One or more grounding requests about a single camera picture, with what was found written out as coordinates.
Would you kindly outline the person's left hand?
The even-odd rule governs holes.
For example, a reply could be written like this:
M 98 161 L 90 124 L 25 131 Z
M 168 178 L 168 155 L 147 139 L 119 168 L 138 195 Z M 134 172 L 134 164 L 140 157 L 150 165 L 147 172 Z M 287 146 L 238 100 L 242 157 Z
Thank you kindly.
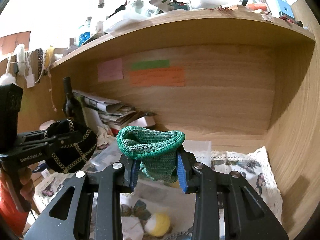
M 31 178 L 31 169 L 25 167 L 18 170 L 18 176 L 22 184 L 20 195 L 28 204 L 30 204 L 35 193 L 34 183 Z M 6 213 L 16 211 L 20 213 L 28 213 L 29 211 L 24 211 L 23 209 L 19 210 L 16 208 L 9 191 L 9 182 L 11 182 L 9 175 L 3 170 L 3 168 L 1 168 L 1 211 Z

